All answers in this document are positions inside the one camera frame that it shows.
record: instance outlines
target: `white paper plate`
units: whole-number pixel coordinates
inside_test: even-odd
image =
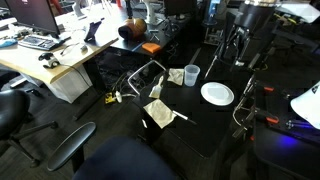
[[[203,85],[201,95],[209,103],[218,106],[226,106],[234,99],[233,92],[227,86],[216,82]]]

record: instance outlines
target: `orange object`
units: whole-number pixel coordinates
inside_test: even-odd
[[[118,7],[121,7],[121,0],[116,0]]]
[[[142,48],[151,53],[155,53],[161,49],[161,47],[156,43],[144,43]]]
[[[274,90],[274,88],[273,87],[264,87],[264,90],[272,92]]]
[[[63,14],[62,8],[58,0],[50,0],[50,2],[55,6],[57,11],[59,12],[59,15]]]
[[[274,119],[274,118],[270,118],[270,117],[266,117],[267,121],[269,123],[272,123],[272,124],[278,124],[279,123],[279,119]]]

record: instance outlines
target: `keyboard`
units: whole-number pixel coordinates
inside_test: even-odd
[[[58,41],[53,38],[28,35],[24,39],[18,41],[18,44],[28,48],[50,51],[61,46],[64,42],[65,40]]]

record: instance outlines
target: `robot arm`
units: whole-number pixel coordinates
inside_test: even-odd
[[[126,1],[128,19],[132,19],[133,13],[132,13],[130,0],[125,0],[125,1]]]
[[[67,0],[69,2],[74,2],[74,4],[72,5],[72,9],[74,11],[74,14],[77,17],[82,17],[84,16],[84,14],[81,12],[81,8],[80,8],[80,3],[82,0]]]
[[[159,21],[154,13],[154,9],[150,3],[157,2],[157,0],[142,0],[147,7],[147,24],[158,25],[161,21]]]

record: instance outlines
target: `headphones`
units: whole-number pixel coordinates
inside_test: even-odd
[[[60,65],[60,62],[52,53],[43,53],[39,56],[38,60],[42,62],[42,66],[47,69],[53,69]]]

